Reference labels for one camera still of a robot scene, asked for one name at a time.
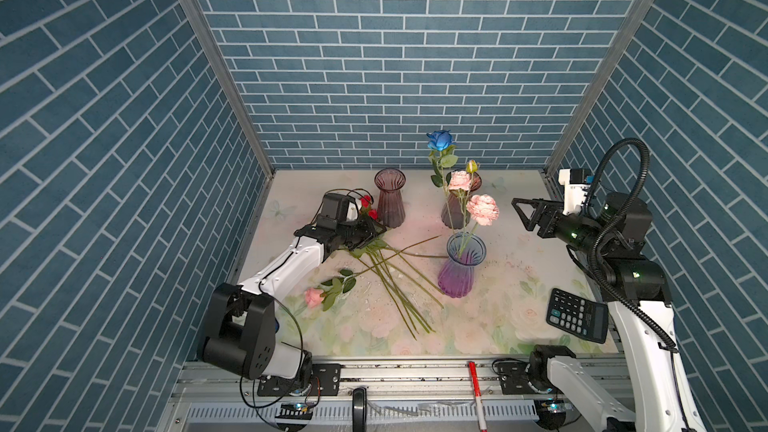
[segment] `glass vase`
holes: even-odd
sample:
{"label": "glass vase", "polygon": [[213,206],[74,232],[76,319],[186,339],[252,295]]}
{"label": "glass vase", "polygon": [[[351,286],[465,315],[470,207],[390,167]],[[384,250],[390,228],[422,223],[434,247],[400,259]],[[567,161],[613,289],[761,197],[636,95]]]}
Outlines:
{"label": "glass vase", "polygon": [[406,209],[402,205],[400,189],[406,184],[406,175],[397,168],[383,168],[373,179],[379,188],[377,221],[390,228],[399,227],[406,220]]}
{"label": "glass vase", "polygon": [[485,260],[485,243],[470,232],[458,232],[448,239],[447,250],[448,259],[440,269],[437,284],[449,297],[465,297],[475,283],[475,267]]}
{"label": "glass vase", "polygon": [[[480,186],[482,186],[482,179],[476,172],[474,172],[472,174],[472,184],[469,186],[469,194],[471,195],[480,188]],[[448,196],[448,200],[442,205],[440,218],[446,227],[450,227],[454,230],[464,228],[469,223],[469,214],[466,216],[462,214],[462,204],[458,200],[458,197],[453,195],[453,193]]]}

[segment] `black handle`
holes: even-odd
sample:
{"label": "black handle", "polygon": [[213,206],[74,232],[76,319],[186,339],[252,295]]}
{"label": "black handle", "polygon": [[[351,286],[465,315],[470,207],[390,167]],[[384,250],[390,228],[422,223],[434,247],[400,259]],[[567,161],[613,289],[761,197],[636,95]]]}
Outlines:
{"label": "black handle", "polygon": [[366,432],[366,389],[358,387],[352,391],[352,432]]}

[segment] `purple vase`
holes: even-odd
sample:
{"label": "purple vase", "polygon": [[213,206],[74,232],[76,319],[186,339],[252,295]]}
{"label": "purple vase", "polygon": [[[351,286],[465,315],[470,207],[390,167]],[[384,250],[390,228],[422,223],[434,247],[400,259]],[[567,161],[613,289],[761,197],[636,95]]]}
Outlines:
{"label": "purple vase", "polygon": [[[461,256],[459,250],[467,238]],[[464,297],[475,283],[475,267],[485,260],[485,243],[477,235],[458,232],[448,239],[448,259],[440,269],[437,284],[449,297]]]}
{"label": "purple vase", "polygon": [[406,184],[406,175],[397,168],[383,168],[373,182],[379,188],[377,221],[390,228],[401,226],[406,220],[406,209],[402,204],[400,189]]}

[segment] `metal base plate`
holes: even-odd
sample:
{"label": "metal base plate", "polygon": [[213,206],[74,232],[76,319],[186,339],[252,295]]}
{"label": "metal base plate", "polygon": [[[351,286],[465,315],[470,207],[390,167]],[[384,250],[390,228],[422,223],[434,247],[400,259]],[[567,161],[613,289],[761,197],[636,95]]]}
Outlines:
{"label": "metal base plate", "polygon": [[502,394],[520,395],[532,394],[534,390],[528,383],[528,373],[525,371],[527,364],[522,362],[499,362],[496,369],[499,372],[499,383],[502,385]]}
{"label": "metal base plate", "polygon": [[[317,396],[317,377],[320,379],[320,394],[323,397],[335,397],[339,395],[339,380],[341,364],[313,364],[312,379],[310,379],[309,397]],[[259,382],[257,391],[260,397],[280,397],[291,387],[291,379],[272,377]]]}

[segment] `vent grille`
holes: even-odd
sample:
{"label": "vent grille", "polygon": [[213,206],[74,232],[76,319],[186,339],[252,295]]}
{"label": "vent grille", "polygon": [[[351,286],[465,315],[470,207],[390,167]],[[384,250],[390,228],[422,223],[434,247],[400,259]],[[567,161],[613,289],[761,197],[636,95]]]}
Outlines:
{"label": "vent grille", "polygon": [[[532,400],[493,400],[484,404],[485,419],[537,420]],[[280,412],[276,405],[262,410],[262,417],[274,420]],[[423,402],[419,400],[376,400],[369,402],[369,424],[397,424],[402,422],[457,422],[476,421],[475,402]],[[303,420],[280,419],[285,423],[303,423]],[[187,415],[188,424],[243,424],[261,422],[253,409],[240,403],[192,404]],[[314,410],[312,424],[338,425],[352,422],[352,402],[321,403]]]}

